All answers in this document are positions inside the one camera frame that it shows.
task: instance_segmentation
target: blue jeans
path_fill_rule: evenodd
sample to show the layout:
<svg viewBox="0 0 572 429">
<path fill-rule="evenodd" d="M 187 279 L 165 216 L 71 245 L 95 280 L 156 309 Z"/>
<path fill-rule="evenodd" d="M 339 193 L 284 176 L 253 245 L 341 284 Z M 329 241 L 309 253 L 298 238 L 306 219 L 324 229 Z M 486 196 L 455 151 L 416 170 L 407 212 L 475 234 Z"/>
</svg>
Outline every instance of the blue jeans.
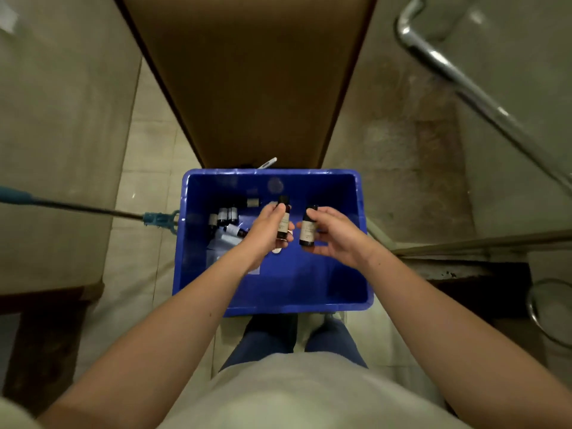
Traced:
<svg viewBox="0 0 572 429">
<path fill-rule="evenodd" d="M 243 338 L 232 351 L 221 370 L 234 364 L 259 361 L 273 353 L 293 353 L 296 344 L 298 315 L 254 315 L 244 330 Z M 327 316 L 312 332 L 305 352 L 332 352 L 367 369 L 354 339 L 342 321 Z"/>
</svg>

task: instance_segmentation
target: forearm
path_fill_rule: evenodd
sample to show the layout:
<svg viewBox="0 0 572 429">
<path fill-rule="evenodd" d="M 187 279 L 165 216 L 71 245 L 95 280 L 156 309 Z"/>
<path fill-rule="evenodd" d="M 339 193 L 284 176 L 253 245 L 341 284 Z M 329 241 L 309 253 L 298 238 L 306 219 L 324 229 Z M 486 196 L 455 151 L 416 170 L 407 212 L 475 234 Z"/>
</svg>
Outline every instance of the forearm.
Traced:
<svg viewBox="0 0 572 429">
<path fill-rule="evenodd" d="M 228 252 L 119 339 L 41 422 L 156 427 L 195 371 L 248 265 L 248 250 Z"/>
<path fill-rule="evenodd" d="M 569 427 L 569 391 L 525 351 L 376 244 L 361 272 L 411 353 L 475 427 Z"/>
</svg>

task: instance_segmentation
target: black bottle cap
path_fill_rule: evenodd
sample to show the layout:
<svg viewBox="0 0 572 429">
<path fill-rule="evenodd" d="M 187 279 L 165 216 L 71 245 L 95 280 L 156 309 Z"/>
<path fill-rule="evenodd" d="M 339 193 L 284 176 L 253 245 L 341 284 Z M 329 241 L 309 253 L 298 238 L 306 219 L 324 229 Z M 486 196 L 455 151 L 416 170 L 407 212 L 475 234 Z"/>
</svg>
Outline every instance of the black bottle cap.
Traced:
<svg viewBox="0 0 572 429">
<path fill-rule="evenodd" d="M 318 210 L 318 205 L 308 205 L 306 206 L 306 209 L 314 209 L 314 210 Z M 315 223 L 316 221 L 311 219 L 308 216 L 308 213 L 306 212 L 306 209 L 304 209 L 304 218 L 302 218 L 302 221 L 311 221 L 312 223 Z"/>
</svg>

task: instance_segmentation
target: mop handle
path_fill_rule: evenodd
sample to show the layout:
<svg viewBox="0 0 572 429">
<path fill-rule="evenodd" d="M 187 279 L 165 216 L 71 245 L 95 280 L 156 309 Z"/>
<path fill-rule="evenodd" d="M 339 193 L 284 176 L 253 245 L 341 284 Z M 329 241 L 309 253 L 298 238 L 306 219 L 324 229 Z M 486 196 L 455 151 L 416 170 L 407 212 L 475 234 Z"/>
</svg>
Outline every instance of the mop handle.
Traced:
<svg viewBox="0 0 572 429">
<path fill-rule="evenodd" d="M 178 210 L 172 214 L 145 212 L 143 215 L 141 215 L 131 212 L 123 212 L 122 210 L 94 208 L 93 206 L 79 205 L 77 203 L 56 202 L 44 198 L 37 198 L 26 191 L 20 191 L 2 185 L 0 185 L 0 203 L 8 203 L 10 205 L 43 206 L 45 208 L 64 209 L 99 215 L 110 215 L 112 217 L 142 221 L 146 226 L 153 225 L 157 227 L 163 227 L 165 229 L 169 229 L 171 233 L 176 234 L 175 225 L 177 223 L 175 222 L 175 217 L 178 214 Z"/>
</svg>

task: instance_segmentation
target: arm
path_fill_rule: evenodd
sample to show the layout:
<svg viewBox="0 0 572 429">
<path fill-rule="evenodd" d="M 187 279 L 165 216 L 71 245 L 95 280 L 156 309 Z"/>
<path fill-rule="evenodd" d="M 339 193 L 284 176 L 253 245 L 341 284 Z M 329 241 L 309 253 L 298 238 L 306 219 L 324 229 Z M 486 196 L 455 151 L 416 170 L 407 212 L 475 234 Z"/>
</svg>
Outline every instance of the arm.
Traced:
<svg viewBox="0 0 572 429">
<path fill-rule="evenodd" d="M 572 427 L 572 395 L 528 353 L 419 277 L 332 208 L 308 209 L 327 246 L 357 268 L 421 367 L 475 428 Z"/>
<path fill-rule="evenodd" d="M 270 250 L 287 246 L 276 240 L 284 212 L 283 205 L 263 208 L 243 242 L 113 344 L 39 421 L 58 429 L 158 426 L 203 357 L 242 277 Z"/>
</svg>

